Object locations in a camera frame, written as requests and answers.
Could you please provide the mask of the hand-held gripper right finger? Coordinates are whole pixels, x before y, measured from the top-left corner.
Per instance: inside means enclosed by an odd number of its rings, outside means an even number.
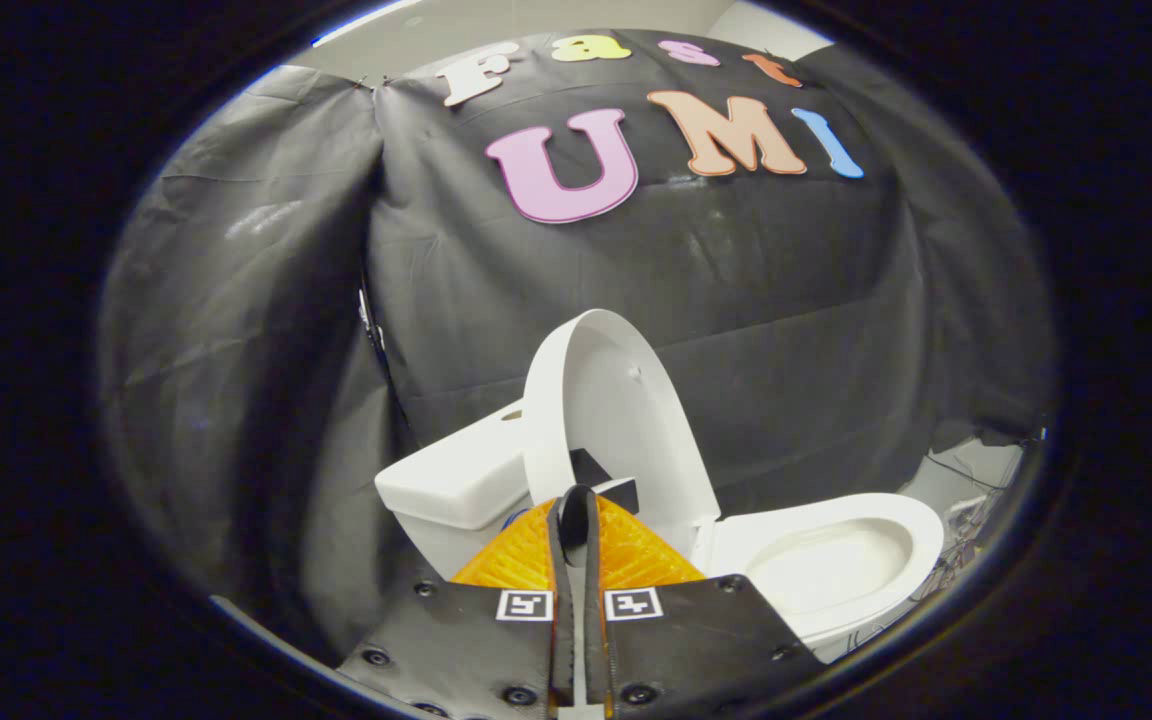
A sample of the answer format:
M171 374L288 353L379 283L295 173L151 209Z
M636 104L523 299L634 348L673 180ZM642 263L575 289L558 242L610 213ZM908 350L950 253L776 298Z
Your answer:
M576 491L576 525L586 697L604 717L760 719L826 670L753 579L668 583L653 530L591 488Z

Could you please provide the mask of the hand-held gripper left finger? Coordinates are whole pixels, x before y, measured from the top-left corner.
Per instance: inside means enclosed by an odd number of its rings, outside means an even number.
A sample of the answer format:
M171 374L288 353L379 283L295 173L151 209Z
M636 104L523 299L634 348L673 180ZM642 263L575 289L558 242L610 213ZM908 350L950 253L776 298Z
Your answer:
M416 719L556 719L573 702L575 620L561 520L576 493L507 529L511 539L529 533L521 550L539 564L538 588L448 582L420 570L339 673L406 703Z

